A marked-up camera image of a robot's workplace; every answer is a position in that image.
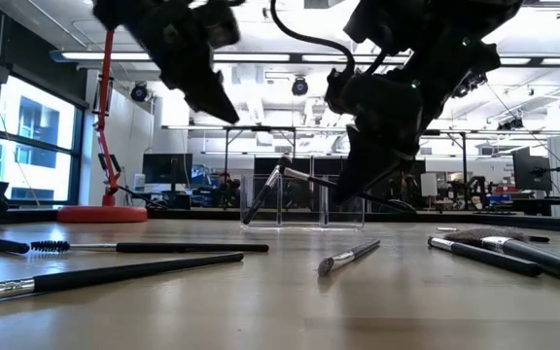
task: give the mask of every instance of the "ceiling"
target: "ceiling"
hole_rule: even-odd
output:
[[[304,9],[303,1],[279,0],[278,9],[280,18],[295,31],[335,40],[354,53],[373,53],[376,50],[373,44],[357,45],[342,32],[357,3],[358,0],[345,0],[326,10],[310,10]],[[103,51],[105,30],[92,17],[91,7],[88,0],[0,0],[2,11],[62,50]],[[242,40],[222,51],[330,52],[328,48],[299,42],[284,35],[270,18],[263,16],[266,8],[268,1],[263,0],[248,0],[245,5],[234,8]],[[523,9],[516,18],[486,37],[485,42],[499,44],[500,53],[560,54],[560,19],[556,18],[559,13],[558,9]],[[119,29],[114,50],[139,51],[140,48],[124,30]],[[326,77],[332,69],[326,65],[294,64],[218,64],[215,68],[227,75],[227,92],[238,109],[252,111],[252,105],[258,103],[253,102],[254,95],[264,111],[295,110],[304,113],[307,113],[304,108],[311,108],[312,101],[319,103],[325,94]],[[269,73],[278,72],[289,73],[289,79],[265,78]],[[122,63],[114,67],[114,74],[126,84],[127,81],[156,80],[158,70],[151,63]],[[292,96],[290,88],[294,75],[305,76],[309,84],[306,96]],[[239,78],[241,84],[233,84],[232,77]],[[512,110],[522,111],[523,118],[536,120],[545,114],[546,105],[558,103],[560,98],[560,69],[502,68],[491,72],[488,78],[491,88],[483,86],[465,98],[449,101],[436,124],[463,128],[471,123],[478,127],[495,128],[493,125],[498,124],[497,121],[508,112],[503,103]],[[157,84],[156,90],[157,93],[166,92],[160,84]]]

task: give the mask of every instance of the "wooden table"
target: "wooden table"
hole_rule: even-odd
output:
[[[261,230],[235,222],[0,227],[22,241],[264,242],[243,263],[0,301],[0,349],[560,350],[560,280],[522,277],[427,248],[442,225]],[[560,253],[560,234],[546,249]],[[372,238],[370,256],[318,279],[325,256]],[[170,255],[0,254],[0,280],[169,260]]]

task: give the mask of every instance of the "fan brush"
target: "fan brush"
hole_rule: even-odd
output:
[[[200,252],[257,252],[266,253],[266,244],[216,243],[98,243],[70,244],[66,241],[32,242],[31,249],[40,252],[63,253],[71,250],[118,253],[200,253]]]
[[[446,233],[444,239],[472,245],[474,247],[481,247],[481,239],[495,236],[511,238],[521,242],[547,243],[550,241],[548,237],[526,235],[513,227],[477,227],[464,229]]]

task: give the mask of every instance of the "window frame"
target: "window frame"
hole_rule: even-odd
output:
[[[45,93],[51,94],[52,96],[59,98],[67,103],[70,103],[75,108],[74,120],[73,120],[73,142],[71,149],[65,149],[47,142],[34,140],[28,137],[23,137],[14,134],[8,134],[0,130],[0,139],[9,140],[16,142],[19,146],[26,145],[35,147],[38,149],[43,149],[47,151],[52,151],[56,153],[62,153],[70,156],[70,172],[69,172],[69,183],[68,183],[68,199],[67,200],[40,200],[42,206],[54,206],[54,205],[78,205],[79,204],[79,188],[81,182],[81,158],[82,158],[82,135],[84,133],[84,117],[86,108],[75,101],[71,101],[65,96],[58,93],[53,93],[48,88],[41,87],[34,84],[33,82],[24,79],[22,76],[17,74],[11,74],[12,77],[17,78],[24,83],[30,84],[35,88],[39,88]],[[36,201],[34,199],[8,199],[8,202],[13,206],[35,206]]]

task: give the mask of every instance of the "security camera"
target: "security camera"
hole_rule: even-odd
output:
[[[308,83],[304,77],[297,77],[291,89],[293,96],[304,96],[308,93]]]
[[[135,102],[146,102],[151,98],[146,82],[137,82],[131,90],[131,99]]]

